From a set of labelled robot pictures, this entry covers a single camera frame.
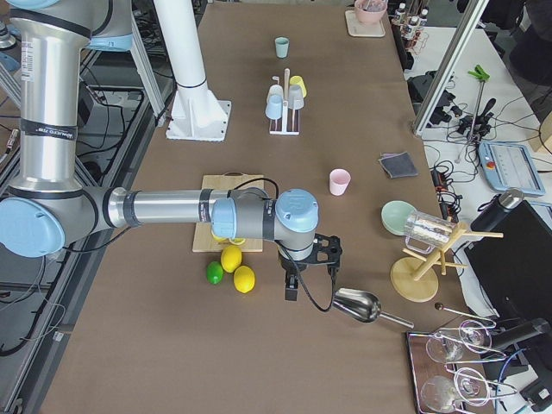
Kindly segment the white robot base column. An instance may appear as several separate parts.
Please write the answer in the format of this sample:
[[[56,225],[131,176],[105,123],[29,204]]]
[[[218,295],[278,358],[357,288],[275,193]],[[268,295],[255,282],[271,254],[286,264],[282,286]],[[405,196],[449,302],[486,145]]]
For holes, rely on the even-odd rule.
[[[208,86],[191,2],[160,0],[154,7],[177,86],[166,137],[223,141],[231,102],[217,99]]]

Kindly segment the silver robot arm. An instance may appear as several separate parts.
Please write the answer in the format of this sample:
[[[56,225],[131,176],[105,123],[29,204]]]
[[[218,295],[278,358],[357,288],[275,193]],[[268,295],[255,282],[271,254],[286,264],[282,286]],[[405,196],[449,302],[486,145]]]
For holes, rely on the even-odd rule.
[[[263,190],[128,191],[83,186],[74,176],[78,78],[84,48],[132,47],[128,1],[14,1],[11,18],[22,36],[21,155],[18,175],[1,203],[1,242],[35,258],[105,229],[146,223],[209,223],[214,234],[275,242],[285,269],[285,296],[304,288],[302,273],[340,267],[335,236],[319,235],[318,204],[307,191],[278,198]]]

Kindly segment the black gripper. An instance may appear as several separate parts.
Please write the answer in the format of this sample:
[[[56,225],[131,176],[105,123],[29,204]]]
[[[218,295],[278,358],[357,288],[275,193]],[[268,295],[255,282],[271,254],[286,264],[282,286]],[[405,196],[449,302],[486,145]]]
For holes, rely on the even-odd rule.
[[[315,233],[310,253],[302,259],[298,258],[298,251],[282,247],[279,241],[277,245],[280,264],[285,269],[286,301],[298,299],[298,275],[308,266],[325,265],[330,276],[336,276],[340,270],[342,246],[340,238],[336,235],[326,236]]]

